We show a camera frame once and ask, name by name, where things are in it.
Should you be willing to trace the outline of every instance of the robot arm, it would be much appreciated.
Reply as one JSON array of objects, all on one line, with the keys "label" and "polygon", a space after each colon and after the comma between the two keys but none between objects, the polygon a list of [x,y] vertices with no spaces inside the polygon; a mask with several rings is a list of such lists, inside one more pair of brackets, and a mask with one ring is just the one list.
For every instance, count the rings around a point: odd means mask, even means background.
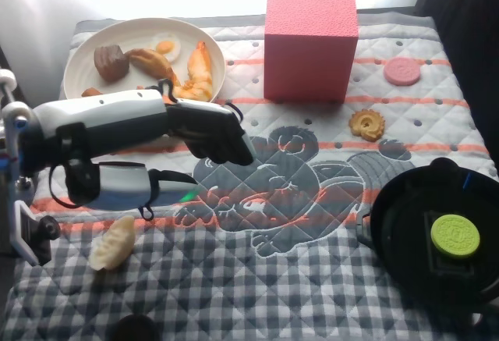
[{"label": "robot arm", "polygon": [[39,226],[22,201],[23,179],[45,167],[51,173],[58,165],[64,167],[74,204],[52,196],[67,207],[139,208],[141,213],[147,208],[152,214],[153,206],[195,197],[196,180],[179,172],[147,170],[140,163],[93,163],[91,159],[167,134],[184,140],[197,158],[238,165],[253,162],[253,145],[234,112],[216,104],[174,98],[175,104],[166,105],[161,96],[165,85],[171,94],[171,81],[162,80],[151,90],[53,101],[31,109],[13,100],[15,78],[0,70],[0,91],[8,100],[2,110],[6,150],[3,155],[0,152],[0,176],[7,182],[10,240],[19,255],[32,265],[50,260],[47,239],[56,238],[58,225],[52,219]]}]

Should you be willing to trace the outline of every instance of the box top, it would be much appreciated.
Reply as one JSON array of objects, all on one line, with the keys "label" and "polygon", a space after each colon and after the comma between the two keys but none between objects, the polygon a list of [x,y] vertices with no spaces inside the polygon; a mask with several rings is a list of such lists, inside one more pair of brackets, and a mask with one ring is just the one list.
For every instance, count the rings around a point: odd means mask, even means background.
[{"label": "box top", "polygon": [[265,34],[358,37],[356,0],[267,0]]}]

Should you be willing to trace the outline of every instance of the pink cube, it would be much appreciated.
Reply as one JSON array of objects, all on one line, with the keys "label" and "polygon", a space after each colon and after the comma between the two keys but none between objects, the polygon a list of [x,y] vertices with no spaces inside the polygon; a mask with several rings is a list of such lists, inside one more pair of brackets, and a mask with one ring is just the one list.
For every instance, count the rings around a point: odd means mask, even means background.
[{"label": "pink cube", "polygon": [[356,0],[267,0],[265,98],[342,103],[358,38]]}]

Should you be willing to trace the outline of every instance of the green light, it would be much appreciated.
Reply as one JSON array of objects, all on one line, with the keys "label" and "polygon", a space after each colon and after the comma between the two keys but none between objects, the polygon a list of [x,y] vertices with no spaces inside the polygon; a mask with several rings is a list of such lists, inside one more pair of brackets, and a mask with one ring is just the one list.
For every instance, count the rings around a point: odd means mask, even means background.
[{"label": "green light", "polygon": [[197,197],[198,193],[199,193],[198,190],[191,190],[189,193],[187,193],[186,195],[184,195],[184,197],[180,200],[180,203],[191,201],[192,199],[194,199],[195,197]]}]

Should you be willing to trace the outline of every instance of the oval plate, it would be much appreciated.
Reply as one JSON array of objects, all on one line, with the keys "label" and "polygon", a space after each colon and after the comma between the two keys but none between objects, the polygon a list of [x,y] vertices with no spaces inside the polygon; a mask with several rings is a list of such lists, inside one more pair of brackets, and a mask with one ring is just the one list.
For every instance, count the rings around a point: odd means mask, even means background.
[{"label": "oval plate", "polygon": [[204,41],[211,59],[213,77],[213,101],[225,79],[225,59],[217,42],[200,28],[174,19],[136,19],[116,23],[97,32],[83,42],[75,51],[64,71],[64,93],[68,99],[81,98],[89,87],[95,87],[103,94],[135,90],[137,86],[157,85],[157,80],[130,65],[129,73],[114,83],[104,81],[94,65],[94,50],[100,46],[118,44],[123,52],[133,48],[151,48],[154,36],[161,33],[176,35],[181,43],[180,56],[172,68],[183,83],[189,79],[187,61],[198,41]]}]

